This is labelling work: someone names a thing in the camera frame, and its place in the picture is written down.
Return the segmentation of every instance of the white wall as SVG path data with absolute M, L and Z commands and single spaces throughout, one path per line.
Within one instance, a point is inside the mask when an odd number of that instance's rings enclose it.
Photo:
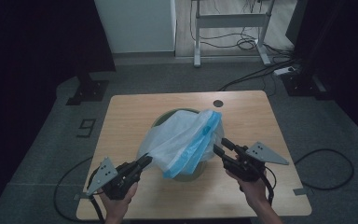
M 174 0 L 95 0 L 112 53 L 174 51 Z

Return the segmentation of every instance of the white plastic bag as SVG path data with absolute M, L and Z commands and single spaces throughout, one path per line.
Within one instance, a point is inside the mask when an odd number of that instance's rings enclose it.
M 200 161 L 214 156 L 213 144 L 220 145 L 224 131 L 222 115 L 212 110 L 199 114 L 178 110 L 161 125 L 152 128 L 139 147 L 137 158 L 153 157 L 163 177 L 191 175 Z

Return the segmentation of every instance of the black cable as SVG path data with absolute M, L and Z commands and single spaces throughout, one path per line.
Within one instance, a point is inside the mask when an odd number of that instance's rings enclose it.
M 242 13 L 245 13 L 246 8 L 249 6 L 249 1 L 250 0 L 245 0 L 245 4 L 242 7 Z
M 267 97 L 273 96 L 277 93 L 277 82 L 275 81 L 275 78 L 272 75 L 272 73 L 270 73 L 269 75 L 271 76 L 271 79 L 274 82 L 274 91 L 272 92 L 272 94 L 268 95 Z
M 274 65 L 271 66 L 271 67 L 267 67 L 267 68 L 263 68 L 263 69 L 261 69 L 261 70 L 255 71 L 255 72 L 253 72 L 253 73 L 251 73 L 251 74 L 248 74 L 248 75 L 246 75 L 246 76 L 244 76 L 244 77 L 240 77 L 240 78 L 238 78 L 238 79 L 235 79 L 235 80 L 229 82 L 228 84 L 224 85 L 222 88 L 220 88 L 220 89 L 217 90 L 217 91 L 225 91 L 225 90 L 227 89 L 227 87 L 229 87 L 229 86 L 231 86 L 231 85 L 234 85 L 234 84 L 237 84 L 237 83 L 241 83 L 241 82 L 243 82 L 243 81 L 245 81 L 245 80 L 249 80 L 249 79 L 252 79 L 252 78 L 266 76 L 266 75 L 268 75 L 269 73 L 272 73 L 274 70 L 279 69 L 279 68 L 281 68 L 281 67 L 284 67 L 284 66 L 286 66 L 286 65 L 289 64 L 289 63 L 293 63 L 294 61 L 295 61 L 295 60 L 288 60 L 288 61 L 286 61 L 286 62 L 277 63 L 277 64 L 274 64 Z M 253 77 L 253 75 L 256 75 L 256 74 L 261 73 L 261 72 L 264 72 L 264 71 L 266 71 L 264 74 L 259 75 L 259 76 L 254 76 L 254 77 Z
M 261 180 L 263 180 L 264 184 L 266 185 L 266 188 L 268 190 L 268 202 L 272 205 L 272 200 L 274 199 L 274 189 L 272 188 L 271 184 L 269 183 L 269 180 L 266 178 L 266 176 L 261 173 L 257 168 L 255 168 L 250 162 L 248 163 L 249 167 L 254 170 L 258 176 L 260 176 Z
M 269 50 L 270 52 L 275 52 L 284 56 L 292 56 L 293 55 L 293 51 L 290 49 L 275 49 L 272 46 L 264 43 L 264 46 L 266 46 L 267 50 Z
M 301 181 L 301 183 L 309 188 L 312 188 L 312 189 L 319 189 L 319 190 L 332 190 L 332 189 L 339 189 L 341 187 L 343 187 L 344 185 L 348 184 L 352 179 L 353 179 L 353 175 L 354 175 L 354 166 L 352 164 L 352 162 L 350 161 L 350 159 L 348 159 L 344 154 L 342 154 L 341 152 L 338 152 L 334 149 L 330 149 L 330 148 L 321 148 L 321 149 L 316 149 L 310 153 L 307 153 L 305 154 L 304 156 L 302 156 L 300 159 L 298 159 L 297 161 L 295 161 L 295 165 L 298 164 L 299 162 L 301 162 L 302 160 L 304 160 L 305 158 L 307 158 L 309 155 L 311 154 L 314 154 L 316 152 L 321 152 L 321 151 L 330 151 L 330 152 L 334 152 L 334 153 L 337 153 L 339 156 L 341 156 L 342 158 L 344 158 L 349 164 L 350 164 L 350 167 L 351 167 L 351 174 L 349 175 L 349 177 L 344 180 L 342 183 L 340 184 L 337 184 L 335 185 L 334 187 L 331 187 L 331 188 L 321 188 L 321 187 L 317 187 L 317 186 L 314 186 L 312 184 L 309 184 L 307 182 L 304 182 L 304 181 Z
M 94 206 L 101 224 L 104 224 L 103 212 L 101 211 L 100 205 L 98 205 L 97 201 L 95 201 L 94 195 L 91 194 L 89 196 L 89 201 L 92 203 L 92 206 Z
M 252 7 L 251 7 L 251 13 L 253 13 L 253 8 L 255 7 L 255 0 L 254 0 L 254 3 L 252 4 Z
M 80 219 L 74 219 L 74 218 L 71 218 L 71 217 L 68 217 L 66 216 L 65 214 L 63 214 L 58 205 L 57 205 L 57 191 L 58 191 L 58 187 L 60 186 L 61 182 L 73 171 L 75 170 L 75 168 L 77 168 L 78 166 L 80 166 L 81 164 L 83 164 L 84 162 L 86 161 L 89 161 L 91 160 L 92 157 L 88 157 L 86 158 L 85 160 L 81 161 L 80 163 L 78 163 L 76 166 L 74 166 L 73 168 L 71 168 L 69 171 L 67 171 L 60 179 L 60 181 L 57 183 L 55 189 L 54 189 L 54 194 L 53 194 L 53 203 L 54 203 L 54 209 L 56 210 L 56 212 L 63 218 L 65 218 L 66 220 L 69 220 L 69 221 L 74 221 L 74 222 L 81 222 L 81 223 L 95 223 L 95 222 L 100 222 L 99 220 L 80 220 Z
M 261 77 L 261 80 L 263 81 L 263 89 L 261 90 L 264 91 L 267 87 L 266 80 L 264 80 L 264 77 Z
M 217 9 L 217 7 L 216 7 L 216 0 L 213 0 L 213 4 L 214 4 L 214 9 L 216 9 L 216 11 L 220 14 L 219 9 Z
M 244 48 L 242 44 L 250 45 L 250 48 Z M 241 50 L 250 50 L 255 48 L 255 42 L 248 38 L 241 38 L 237 41 L 237 47 Z
M 268 169 L 269 172 L 272 174 L 272 176 L 274 176 L 274 186 L 273 186 L 272 188 L 275 189 L 275 187 L 277 186 L 277 177 L 276 177 L 275 174 L 271 171 L 271 169 L 269 169 L 267 166 L 264 166 L 264 168 Z
M 219 35 L 219 36 L 212 36 L 212 37 L 200 36 L 200 39 L 218 39 L 218 38 L 223 38 L 223 37 L 231 36 L 231 35 L 241 35 L 241 34 L 233 33 L 233 34 L 228 34 L 228 35 Z

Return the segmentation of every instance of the wire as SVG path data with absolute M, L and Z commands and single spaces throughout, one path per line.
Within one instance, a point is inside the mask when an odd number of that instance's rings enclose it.
M 264 46 L 266 46 L 267 50 L 269 50 L 270 52 L 275 52 L 284 56 L 292 56 L 293 55 L 293 51 L 290 49 L 275 49 L 272 46 L 264 43 Z
M 101 211 L 100 205 L 98 205 L 97 201 L 95 201 L 93 194 L 89 196 L 89 201 L 92 203 L 92 206 L 94 206 L 94 209 L 97 212 L 98 219 L 100 219 L 101 224 L 104 224 L 103 212 Z
M 284 67 L 286 66 L 287 64 L 289 63 L 293 63 L 295 60 L 292 59 L 292 60 L 288 60 L 286 62 L 282 62 L 282 63 L 277 63 L 277 64 L 274 64 L 273 66 L 271 67 L 267 67 L 267 68 L 263 68 L 261 70 L 258 70 L 258 71 L 255 71 L 251 74 L 248 74 L 244 77 L 240 77 L 238 79 L 235 79 L 231 82 L 229 82 L 228 84 L 224 85 L 223 87 L 221 87 L 219 90 L 217 91 L 225 91 L 229 86 L 231 85 L 234 85 L 234 84 L 237 84 L 237 83 L 241 83 L 243 81 L 246 81 L 246 80 L 249 80 L 249 79 L 253 79 L 253 78 L 257 78 L 257 77 L 264 77 L 266 75 L 268 75 L 269 73 L 272 73 L 274 70 L 278 69 L 278 68 L 281 68 L 281 67 Z M 264 74 L 262 75 L 258 75 L 258 76 L 255 76 L 256 74 L 258 73 L 261 73 L 261 72 L 265 72 Z
M 261 180 L 263 180 L 263 182 L 266 185 L 266 188 L 268 190 L 268 202 L 269 202 L 269 204 L 272 205 L 272 200 L 274 199 L 274 188 L 271 186 L 271 184 L 269 183 L 269 180 L 266 178 L 266 176 L 263 173 L 261 173 L 259 170 L 257 170 L 257 168 L 255 168 L 251 162 L 249 162 L 248 165 L 250 168 L 252 168 L 252 170 L 254 170 L 254 172 L 256 172 L 258 174 L 258 176 L 260 176 Z
M 242 13 L 245 13 L 246 8 L 249 6 L 249 1 L 250 0 L 244 0 L 245 4 L 242 7 L 242 11 L 241 11 Z
M 219 9 L 217 9 L 217 7 L 216 7 L 216 0 L 213 0 L 213 5 L 214 5 L 214 9 L 216 9 L 216 11 L 220 14 Z
M 275 174 L 271 171 L 271 169 L 269 169 L 267 166 L 265 166 L 264 168 L 268 169 L 269 172 L 272 174 L 272 176 L 274 176 L 274 186 L 273 186 L 272 188 L 275 189 L 275 187 L 277 186 L 277 177 L 276 177 Z
M 253 8 L 255 7 L 255 0 L 254 0 L 254 3 L 252 4 L 252 7 L 251 7 L 251 13 L 253 13 Z
M 275 78 L 272 75 L 272 73 L 270 73 L 269 76 L 271 77 L 272 81 L 274 82 L 274 91 L 272 92 L 272 94 L 268 95 L 268 97 L 273 96 L 277 93 L 277 82 L 275 81 Z
M 330 149 L 330 148 L 321 148 L 321 149 L 316 149 L 310 153 L 305 154 L 303 157 L 301 157 L 300 159 L 298 159 L 297 161 L 295 161 L 295 165 L 298 164 L 299 162 L 301 162 L 302 160 L 304 160 L 305 158 L 307 158 L 308 156 L 310 156 L 311 154 L 317 153 L 317 152 L 321 152 L 321 151 L 330 151 L 330 152 L 334 152 L 337 153 L 339 156 L 341 156 L 342 158 L 344 158 L 350 165 L 351 167 L 351 174 L 349 175 L 349 177 L 347 179 L 345 179 L 342 183 L 335 185 L 334 187 L 330 187 L 330 188 L 322 188 L 322 187 L 318 187 L 318 186 L 314 186 L 312 184 L 309 184 L 305 181 L 301 181 L 301 183 L 309 188 L 312 189 L 319 189 L 319 190 L 332 190 L 332 189 L 339 189 L 343 186 L 345 186 L 346 184 L 348 184 L 352 179 L 353 179 L 353 175 L 354 175 L 354 167 L 352 162 L 350 161 L 350 159 L 348 159 L 344 154 L 342 154 L 341 152 L 338 152 L 334 149 Z
M 263 0 L 260 0 L 259 2 L 260 2 L 260 9 L 258 10 L 258 13 L 261 12 L 261 7 L 263 6 Z
M 71 168 L 69 171 L 67 171 L 60 179 L 60 181 L 57 183 L 55 189 L 54 189 L 54 194 L 53 194 L 53 203 L 54 203 L 54 209 L 56 210 L 56 212 L 63 218 L 65 218 L 66 220 L 69 221 L 74 221 L 74 222 L 81 222 L 81 223 L 100 223 L 99 220 L 80 220 L 80 219 L 74 219 L 71 217 L 66 216 L 65 214 L 63 214 L 61 212 L 61 210 L 59 209 L 58 205 L 57 205 L 57 191 L 58 191 L 58 187 L 60 186 L 61 182 L 73 171 L 75 170 L 75 168 L 77 168 L 78 166 L 80 166 L 81 164 L 83 164 L 86 161 L 91 160 L 92 157 L 88 157 L 85 160 L 81 161 L 80 163 L 78 163 L 77 165 L 75 165 L 73 168 Z

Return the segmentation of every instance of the table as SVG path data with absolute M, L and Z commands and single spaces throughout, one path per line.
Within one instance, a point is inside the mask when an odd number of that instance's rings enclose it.
M 213 102 L 220 100 L 222 107 Z M 105 156 L 115 166 L 133 161 L 146 132 L 161 114 L 176 108 L 212 109 L 222 113 L 226 138 L 243 146 L 256 141 L 273 148 L 289 165 L 267 164 L 278 179 L 273 208 L 279 216 L 307 216 L 311 212 L 296 167 L 283 140 L 269 99 L 263 91 L 221 91 L 117 95 L 112 97 L 92 160 L 89 176 Z M 270 182 L 272 175 L 267 175 Z M 80 200 L 76 215 L 97 219 L 92 204 Z M 203 174 L 192 182 L 163 179 L 159 168 L 142 172 L 138 191 L 125 218 L 222 218 L 254 217 L 235 180 L 226 175 L 222 161 L 215 156 Z

